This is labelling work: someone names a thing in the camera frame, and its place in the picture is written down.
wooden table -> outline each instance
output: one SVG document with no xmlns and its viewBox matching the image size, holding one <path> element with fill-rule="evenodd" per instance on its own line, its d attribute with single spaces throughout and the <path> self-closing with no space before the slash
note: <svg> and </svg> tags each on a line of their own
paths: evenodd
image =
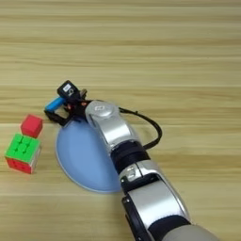
<svg viewBox="0 0 241 241">
<path fill-rule="evenodd" d="M 1 241 L 133 240 L 121 193 L 89 192 L 56 161 L 59 127 L 43 108 L 66 79 L 158 121 L 164 136 L 150 156 L 194 222 L 240 240 L 239 0 L 2 0 L 0 20 Z M 33 175 L 4 158 L 28 113 L 44 118 Z M 155 137 L 127 120 L 143 143 Z"/>
</svg>

green cube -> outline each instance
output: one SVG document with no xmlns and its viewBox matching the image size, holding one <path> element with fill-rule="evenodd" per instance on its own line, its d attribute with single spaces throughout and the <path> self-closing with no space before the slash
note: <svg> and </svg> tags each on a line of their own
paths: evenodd
<svg viewBox="0 0 241 241">
<path fill-rule="evenodd" d="M 28 136 L 16 134 L 6 152 L 11 168 L 32 173 L 40 153 L 40 141 Z"/>
</svg>

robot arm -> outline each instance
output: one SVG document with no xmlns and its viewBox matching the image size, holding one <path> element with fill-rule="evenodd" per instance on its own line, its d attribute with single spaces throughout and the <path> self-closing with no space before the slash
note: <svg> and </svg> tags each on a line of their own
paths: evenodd
<svg viewBox="0 0 241 241">
<path fill-rule="evenodd" d="M 120 177 L 122 204 L 137 241 L 217 241 L 192 225 L 181 197 L 142 147 L 117 106 L 92 101 L 88 123 L 99 133 Z"/>
</svg>

stacked blocks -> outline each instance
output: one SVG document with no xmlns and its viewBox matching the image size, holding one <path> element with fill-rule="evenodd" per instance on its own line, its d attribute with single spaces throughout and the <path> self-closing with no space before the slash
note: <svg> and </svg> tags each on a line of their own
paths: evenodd
<svg viewBox="0 0 241 241">
<path fill-rule="evenodd" d="M 26 136 L 37 138 L 42 129 L 42 119 L 28 115 L 21 125 L 22 133 Z"/>
<path fill-rule="evenodd" d="M 33 173 L 40 154 L 40 141 L 36 138 L 42 129 L 42 119 L 28 115 L 21 125 L 22 135 L 16 134 L 6 152 L 8 166 L 25 173 Z"/>
<path fill-rule="evenodd" d="M 10 168 L 31 174 L 36 166 L 40 154 L 40 141 L 16 134 L 6 153 Z"/>
</svg>

plate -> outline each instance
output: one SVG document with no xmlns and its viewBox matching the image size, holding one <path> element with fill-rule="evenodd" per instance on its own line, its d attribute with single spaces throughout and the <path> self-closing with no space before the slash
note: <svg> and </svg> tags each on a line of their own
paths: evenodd
<svg viewBox="0 0 241 241">
<path fill-rule="evenodd" d="M 72 120 L 59 130 L 56 157 L 76 184 L 96 192 L 121 191 L 121 184 L 104 143 L 84 120 Z"/>
</svg>

